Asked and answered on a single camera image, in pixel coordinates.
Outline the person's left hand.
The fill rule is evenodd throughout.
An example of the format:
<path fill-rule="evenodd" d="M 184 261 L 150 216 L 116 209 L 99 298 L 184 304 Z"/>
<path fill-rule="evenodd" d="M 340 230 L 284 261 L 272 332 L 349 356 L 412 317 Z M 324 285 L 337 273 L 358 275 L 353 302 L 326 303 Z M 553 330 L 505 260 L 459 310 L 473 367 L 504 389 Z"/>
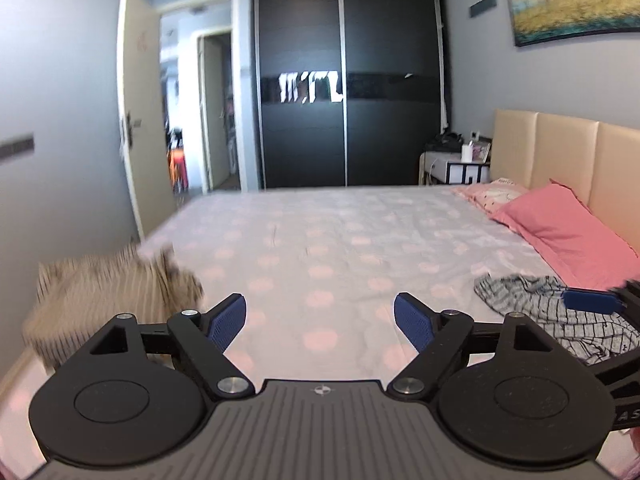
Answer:
<path fill-rule="evenodd" d="M 634 427 L 629 429 L 627 432 L 627 436 L 634 448 L 634 458 L 631 460 L 629 465 L 638 466 L 639 458 L 640 458 L 640 428 Z"/>

